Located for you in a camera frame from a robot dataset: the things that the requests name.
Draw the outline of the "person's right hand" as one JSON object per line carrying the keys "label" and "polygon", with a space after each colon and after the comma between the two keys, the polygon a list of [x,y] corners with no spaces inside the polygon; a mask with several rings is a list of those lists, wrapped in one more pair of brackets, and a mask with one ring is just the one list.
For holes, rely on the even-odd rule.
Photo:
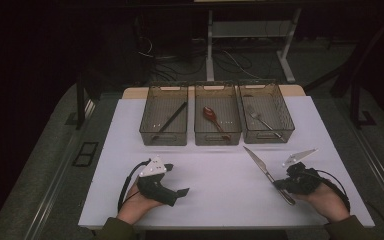
{"label": "person's right hand", "polygon": [[294,197],[309,203],[329,223],[337,223],[351,216],[341,198],[325,184],[320,184],[311,194],[294,194]]}

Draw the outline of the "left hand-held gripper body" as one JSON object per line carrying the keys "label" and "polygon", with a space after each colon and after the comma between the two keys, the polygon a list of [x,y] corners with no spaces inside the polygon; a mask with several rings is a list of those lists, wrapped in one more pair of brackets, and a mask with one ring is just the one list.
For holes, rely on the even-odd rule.
{"label": "left hand-held gripper body", "polygon": [[152,158],[139,173],[137,187],[144,197],[173,206],[178,198],[176,191],[164,187],[161,183],[168,172],[164,164],[159,156]]}

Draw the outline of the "white metal stand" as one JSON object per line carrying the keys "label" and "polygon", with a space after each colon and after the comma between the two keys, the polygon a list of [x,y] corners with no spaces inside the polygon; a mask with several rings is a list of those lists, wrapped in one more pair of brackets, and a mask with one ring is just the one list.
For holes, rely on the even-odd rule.
{"label": "white metal stand", "polygon": [[226,20],[214,19],[214,12],[208,11],[207,23],[207,53],[206,78],[214,81],[213,43],[214,39],[222,38],[283,38],[284,43],[276,51],[278,62],[288,83],[295,83],[293,71],[287,56],[290,50],[295,30],[301,15],[301,8],[294,10],[290,20]]}

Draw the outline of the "black metal stand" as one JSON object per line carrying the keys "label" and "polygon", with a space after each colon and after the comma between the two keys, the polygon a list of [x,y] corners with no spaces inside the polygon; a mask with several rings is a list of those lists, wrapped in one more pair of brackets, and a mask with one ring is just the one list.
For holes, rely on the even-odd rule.
{"label": "black metal stand", "polygon": [[348,60],[341,65],[340,73],[330,94],[334,98],[342,98],[347,91],[350,91],[349,117],[351,123],[360,129],[362,126],[375,125],[376,122],[368,111],[360,110],[360,82],[357,74],[370,52],[371,47],[367,44],[359,43],[353,50]]}

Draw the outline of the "clear grey plastic bin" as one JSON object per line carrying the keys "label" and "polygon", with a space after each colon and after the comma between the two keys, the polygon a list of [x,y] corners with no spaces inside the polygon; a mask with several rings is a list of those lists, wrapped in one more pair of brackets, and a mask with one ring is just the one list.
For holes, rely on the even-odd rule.
{"label": "clear grey plastic bin", "polygon": [[145,146],[185,146],[188,86],[151,85],[139,132]]}
{"label": "clear grey plastic bin", "polygon": [[[238,84],[238,89],[244,115],[244,142],[247,144],[287,143],[295,130],[295,125],[280,87],[267,80],[242,80]],[[248,114],[249,105],[283,137],[283,140]]]}
{"label": "clear grey plastic bin", "polygon": [[[203,116],[210,107],[230,141],[225,141],[215,125]],[[235,85],[230,82],[197,82],[195,85],[194,133],[197,146],[233,146],[240,140],[242,128]]]}

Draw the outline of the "person's left hand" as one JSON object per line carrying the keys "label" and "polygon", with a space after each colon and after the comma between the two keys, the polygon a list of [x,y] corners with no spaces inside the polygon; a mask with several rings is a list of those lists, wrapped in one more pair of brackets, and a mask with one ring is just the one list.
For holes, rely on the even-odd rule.
{"label": "person's left hand", "polygon": [[144,197],[137,184],[133,184],[127,192],[127,199],[124,201],[116,218],[127,224],[134,225],[150,210],[155,207],[162,206],[162,203]]}

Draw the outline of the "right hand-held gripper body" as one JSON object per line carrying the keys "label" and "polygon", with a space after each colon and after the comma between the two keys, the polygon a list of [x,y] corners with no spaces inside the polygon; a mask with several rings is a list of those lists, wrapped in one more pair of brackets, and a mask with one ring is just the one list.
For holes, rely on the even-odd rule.
{"label": "right hand-held gripper body", "polygon": [[282,187],[289,193],[308,195],[320,184],[315,169],[307,168],[303,159],[315,153],[317,148],[290,154],[282,167],[286,169],[287,178],[283,179]]}

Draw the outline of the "white table mat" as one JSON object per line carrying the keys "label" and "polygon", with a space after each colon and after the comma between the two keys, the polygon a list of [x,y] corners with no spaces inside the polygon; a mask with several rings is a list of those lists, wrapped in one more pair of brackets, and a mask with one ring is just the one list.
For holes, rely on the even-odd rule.
{"label": "white table mat", "polygon": [[307,203],[291,206],[280,196],[244,147],[266,164],[274,179],[285,176],[282,164],[290,154],[315,149],[306,157],[308,167],[327,171],[346,189],[351,212],[366,226],[374,222],[308,96],[289,97],[287,107],[295,130],[285,144],[197,146],[145,146],[139,133],[145,103],[122,99],[113,115],[103,150],[84,203],[79,224],[101,228],[115,215],[122,186],[134,178],[135,166],[155,156],[174,165],[162,183],[173,190],[188,188],[174,206],[161,206],[148,213],[139,229],[288,229],[319,227],[323,217]]}

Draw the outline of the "reddish brown wooden spoon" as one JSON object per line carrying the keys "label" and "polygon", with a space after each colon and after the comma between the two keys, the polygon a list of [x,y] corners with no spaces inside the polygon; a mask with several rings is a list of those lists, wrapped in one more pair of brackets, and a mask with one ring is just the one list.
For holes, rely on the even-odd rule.
{"label": "reddish brown wooden spoon", "polygon": [[222,134],[222,138],[225,140],[225,141],[230,141],[231,140],[231,137],[229,134],[225,134],[224,133],[224,130],[222,129],[222,127],[219,125],[218,121],[217,121],[217,116],[215,114],[215,112],[210,108],[210,107],[207,107],[205,106],[203,108],[203,116],[208,120],[208,121],[211,121],[215,127],[217,128],[217,130]]}

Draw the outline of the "silver fork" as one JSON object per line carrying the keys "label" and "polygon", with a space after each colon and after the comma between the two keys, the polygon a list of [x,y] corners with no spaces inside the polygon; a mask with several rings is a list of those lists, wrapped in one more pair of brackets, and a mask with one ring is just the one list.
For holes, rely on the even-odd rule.
{"label": "silver fork", "polygon": [[251,105],[249,105],[247,107],[247,112],[253,119],[260,121],[265,127],[267,127],[269,130],[271,130],[275,136],[277,136],[279,139],[283,140],[283,137],[279,133],[275,132],[274,129],[266,121],[264,121],[262,119],[261,115],[258,114]]}

